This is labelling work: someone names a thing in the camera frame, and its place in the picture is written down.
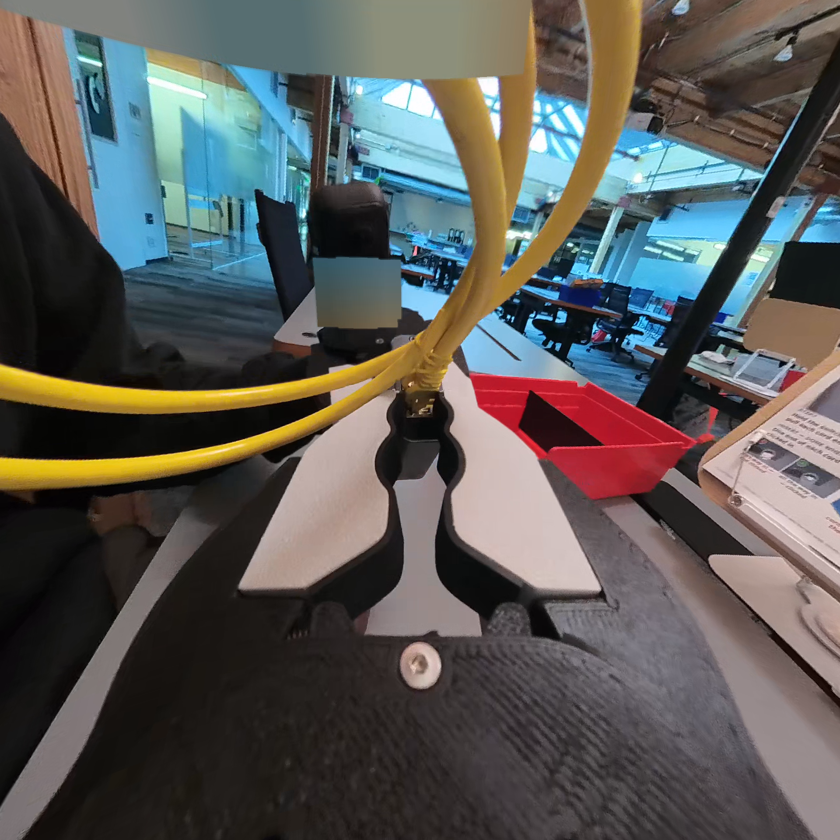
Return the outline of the wooden support column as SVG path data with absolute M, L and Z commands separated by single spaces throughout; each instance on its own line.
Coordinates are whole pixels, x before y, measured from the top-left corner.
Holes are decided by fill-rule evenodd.
M 325 186 L 328 178 L 329 151 L 333 122 L 333 76 L 311 77 L 313 106 L 311 119 L 311 191 Z

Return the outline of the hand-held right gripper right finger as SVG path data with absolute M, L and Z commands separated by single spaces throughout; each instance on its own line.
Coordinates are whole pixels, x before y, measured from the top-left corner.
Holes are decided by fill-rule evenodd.
M 539 460 L 468 395 L 444 394 L 435 535 L 444 588 L 481 618 L 499 606 L 602 598 L 598 579 Z

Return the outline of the person's black hoodie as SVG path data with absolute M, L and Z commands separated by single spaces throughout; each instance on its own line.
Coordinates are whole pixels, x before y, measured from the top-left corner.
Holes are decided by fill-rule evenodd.
M 5 116 L 1 157 L 2 363 L 99 382 L 133 342 L 122 273 Z M 161 544 L 137 524 L 98 535 L 91 495 L 2 491 L 2 799 Z

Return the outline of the black ethernet splitter box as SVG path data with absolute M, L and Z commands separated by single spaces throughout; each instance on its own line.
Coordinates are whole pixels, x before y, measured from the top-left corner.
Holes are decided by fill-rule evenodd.
M 450 407 L 439 397 L 430 414 L 413 413 L 402 392 L 396 394 L 390 411 L 395 432 L 399 480 L 420 480 L 439 455 Z

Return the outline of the dark grey slab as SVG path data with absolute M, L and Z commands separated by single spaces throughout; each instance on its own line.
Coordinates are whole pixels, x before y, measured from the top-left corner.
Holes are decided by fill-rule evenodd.
M 704 561 L 712 555 L 777 556 L 775 549 L 710 500 L 699 486 L 702 446 L 693 447 L 636 503 Z

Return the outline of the black swivel chair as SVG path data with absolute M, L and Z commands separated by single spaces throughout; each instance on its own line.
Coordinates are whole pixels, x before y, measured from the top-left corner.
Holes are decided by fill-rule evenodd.
M 616 361 L 620 354 L 632 359 L 633 353 L 624 348 L 624 342 L 630 335 L 642 335 L 641 332 L 634 329 L 637 315 L 628 310 L 632 289 L 614 282 L 605 283 L 604 289 L 605 295 L 600 307 L 615 313 L 616 317 L 596 320 L 597 330 L 604 332 L 606 338 L 600 340 L 593 338 L 586 352 L 590 353 L 594 350 L 608 352 L 613 361 Z

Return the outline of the red plastic bin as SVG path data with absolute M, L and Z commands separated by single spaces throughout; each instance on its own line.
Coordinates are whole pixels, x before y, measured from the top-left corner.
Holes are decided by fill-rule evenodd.
M 592 383 L 474 373 L 479 408 L 588 498 L 643 495 L 696 440 Z

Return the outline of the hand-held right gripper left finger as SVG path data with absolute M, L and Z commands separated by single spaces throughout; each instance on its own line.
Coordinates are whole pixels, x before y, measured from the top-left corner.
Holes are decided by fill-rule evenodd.
M 401 579 L 404 538 L 393 395 L 379 395 L 309 445 L 238 583 L 248 597 L 337 603 L 367 613 Z

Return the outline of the skylight window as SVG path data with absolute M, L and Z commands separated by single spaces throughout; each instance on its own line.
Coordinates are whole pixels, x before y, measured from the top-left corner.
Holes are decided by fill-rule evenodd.
M 419 117 L 441 120 L 442 115 L 419 80 L 370 80 L 359 84 L 357 93 L 373 93 L 380 85 L 380 101 Z M 535 94 L 532 105 L 531 152 L 574 162 L 588 121 L 586 106 L 569 99 L 555 97 L 543 91 Z M 613 153 L 614 159 L 638 160 L 648 153 L 662 151 L 669 142 L 646 133 L 625 129 Z

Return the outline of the black flat panel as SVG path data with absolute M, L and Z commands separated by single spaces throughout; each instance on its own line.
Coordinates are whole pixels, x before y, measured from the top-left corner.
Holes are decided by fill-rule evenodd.
M 839 309 L 839 244 L 785 244 L 769 298 Z

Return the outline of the white stand base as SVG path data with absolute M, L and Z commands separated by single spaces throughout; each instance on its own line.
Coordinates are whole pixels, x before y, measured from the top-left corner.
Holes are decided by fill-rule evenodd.
M 838 600 L 782 558 L 712 554 L 708 563 L 777 644 L 838 700 Z

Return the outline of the ceiling projector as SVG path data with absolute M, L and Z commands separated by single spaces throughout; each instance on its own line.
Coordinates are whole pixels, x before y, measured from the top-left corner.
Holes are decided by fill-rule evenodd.
M 665 121 L 657 103 L 645 97 L 631 100 L 624 129 L 638 133 L 660 135 L 665 129 Z

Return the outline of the cardboard box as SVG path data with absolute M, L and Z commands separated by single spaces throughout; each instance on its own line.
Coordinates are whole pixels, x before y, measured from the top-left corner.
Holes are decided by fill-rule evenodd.
M 766 298 L 756 307 L 742 338 L 748 351 L 767 350 L 811 370 L 839 343 L 839 310 Z

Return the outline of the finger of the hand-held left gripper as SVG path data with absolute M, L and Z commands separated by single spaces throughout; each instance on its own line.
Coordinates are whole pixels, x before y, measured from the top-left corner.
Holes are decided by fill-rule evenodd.
M 469 376 L 464 351 L 455 351 L 441 385 L 441 393 L 452 407 L 474 407 L 475 388 Z
M 355 413 L 373 413 L 374 419 L 385 417 L 396 397 L 395 375 L 386 383 L 379 383 L 382 377 L 392 375 L 395 364 L 385 364 L 381 370 L 370 370 L 359 374 L 358 381 L 345 381 L 360 365 L 330 364 L 327 372 L 331 375 L 341 375 L 342 381 L 329 392 L 329 410 L 331 412 L 328 427 L 341 423 Z

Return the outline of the black office chair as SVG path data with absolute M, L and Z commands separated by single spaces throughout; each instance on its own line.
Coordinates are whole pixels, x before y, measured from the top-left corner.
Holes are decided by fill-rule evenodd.
M 284 322 L 313 290 L 307 261 L 303 255 L 298 211 L 291 202 L 279 202 L 255 189 L 257 232 L 269 262 L 280 312 Z

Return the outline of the printed instruction board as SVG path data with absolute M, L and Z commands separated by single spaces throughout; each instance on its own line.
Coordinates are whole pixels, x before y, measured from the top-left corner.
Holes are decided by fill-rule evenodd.
M 700 488 L 784 560 L 839 595 L 839 352 L 717 442 Z

